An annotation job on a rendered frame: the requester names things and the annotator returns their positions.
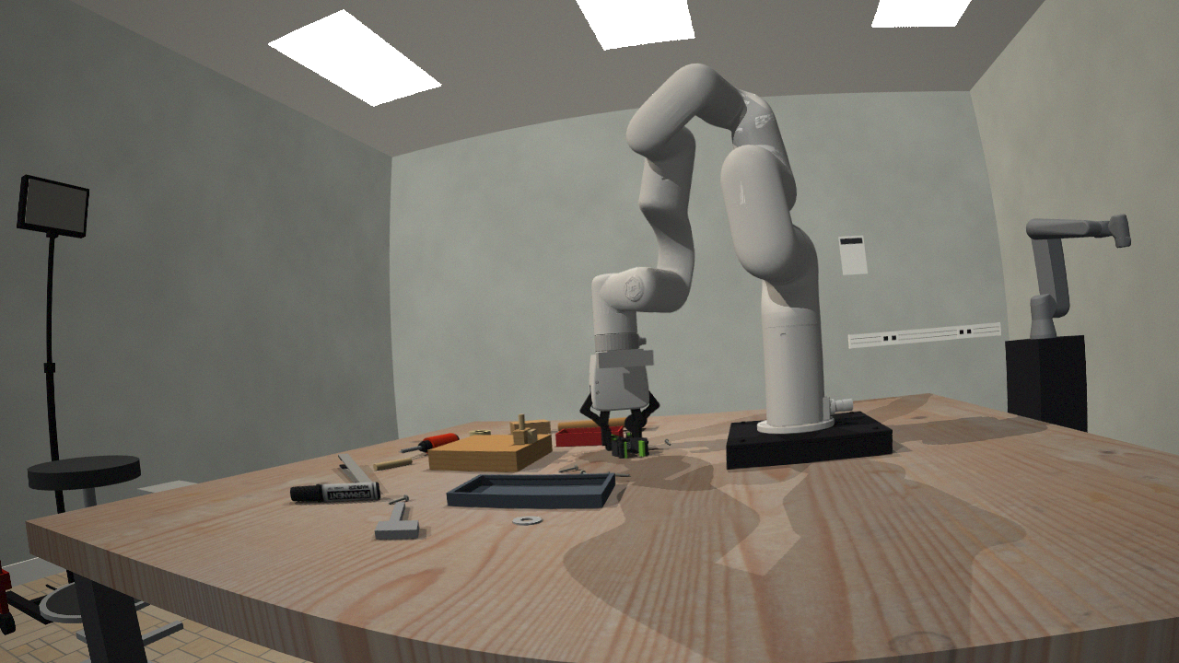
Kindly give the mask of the light brown wooden board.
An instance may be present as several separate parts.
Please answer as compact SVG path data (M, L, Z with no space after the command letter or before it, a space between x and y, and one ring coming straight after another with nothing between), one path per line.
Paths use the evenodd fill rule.
M440 471L521 471L548 457L552 434L527 431L528 442L514 445L513 434L474 434L439 448L428 449L429 470Z

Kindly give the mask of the red-handled screwdriver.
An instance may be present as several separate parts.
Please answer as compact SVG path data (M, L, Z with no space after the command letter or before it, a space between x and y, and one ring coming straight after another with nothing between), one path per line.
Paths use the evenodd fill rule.
M399 452L407 453L410 452L410 449L422 449L422 452L428 452L428 449L439 448L439 446L457 440L457 434L439 434L439 436L427 436L424 441L419 442L419 448L399 449Z

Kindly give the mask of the red open-top tray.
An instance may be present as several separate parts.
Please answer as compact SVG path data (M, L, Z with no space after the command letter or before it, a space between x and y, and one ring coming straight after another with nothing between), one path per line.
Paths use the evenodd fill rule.
M610 425L612 434L624 436L623 425ZM620 428L620 429L619 429ZM577 446L600 446L601 428L568 428L555 434L556 448L575 448Z

